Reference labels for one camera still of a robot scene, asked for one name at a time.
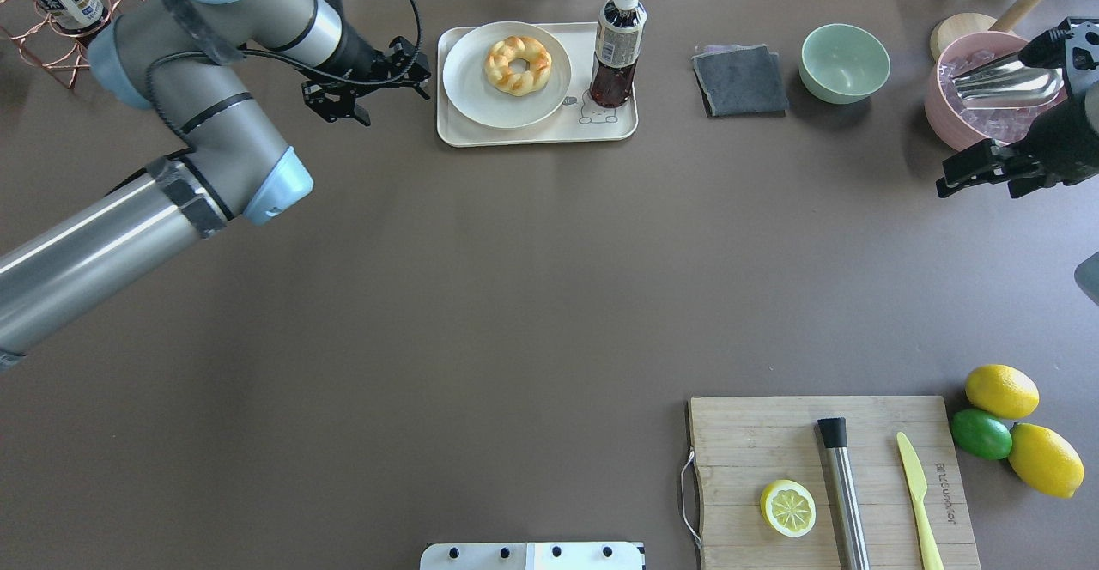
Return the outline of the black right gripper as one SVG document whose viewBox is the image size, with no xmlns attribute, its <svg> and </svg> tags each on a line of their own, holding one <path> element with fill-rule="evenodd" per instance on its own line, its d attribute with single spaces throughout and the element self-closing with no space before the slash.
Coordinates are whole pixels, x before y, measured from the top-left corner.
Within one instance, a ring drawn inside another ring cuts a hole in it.
<svg viewBox="0 0 1099 570">
<path fill-rule="evenodd" d="M 1042 113 L 1024 139 L 1010 145 L 981 141 L 943 161 L 939 198 L 977 185 L 1006 185 L 1021 198 L 1057 183 L 1078 185 L 1098 171 L 1098 90 Z"/>
</svg>

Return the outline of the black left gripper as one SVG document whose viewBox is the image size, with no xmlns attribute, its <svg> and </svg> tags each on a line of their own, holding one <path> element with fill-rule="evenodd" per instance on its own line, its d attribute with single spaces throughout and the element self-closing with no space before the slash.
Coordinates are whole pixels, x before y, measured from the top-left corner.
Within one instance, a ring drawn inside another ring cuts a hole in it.
<svg viewBox="0 0 1099 570">
<path fill-rule="evenodd" d="M 335 51 L 319 64 L 314 72 L 306 72 L 302 99 L 326 123 L 352 118 L 370 125 L 369 113 L 357 104 L 358 98 L 382 88 L 411 88 L 429 100 L 423 82 L 432 77 L 428 54 L 402 35 L 387 51 L 360 37 L 357 30 L 342 26 Z"/>
</svg>

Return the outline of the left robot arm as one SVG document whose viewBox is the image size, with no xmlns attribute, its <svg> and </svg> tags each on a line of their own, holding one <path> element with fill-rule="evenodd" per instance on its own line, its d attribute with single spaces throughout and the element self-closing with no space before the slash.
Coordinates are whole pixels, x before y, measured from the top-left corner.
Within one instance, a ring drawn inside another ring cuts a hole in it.
<svg viewBox="0 0 1099 570">
<path fill-rule="evenodd" d="M 149 110 L 179 139 L 110 193 L 3 256 L 3 370 L 31 348 L 235 217 L 264 225 L 313 190 L 313 176 L 234 66 L 286 63 L 317 115 L 369 125 L 381 88 L 423 93 L 422 38 L 384 51 L 338 0 L 148 0 L 91 42 L 95 80 Z"/>
</svg>

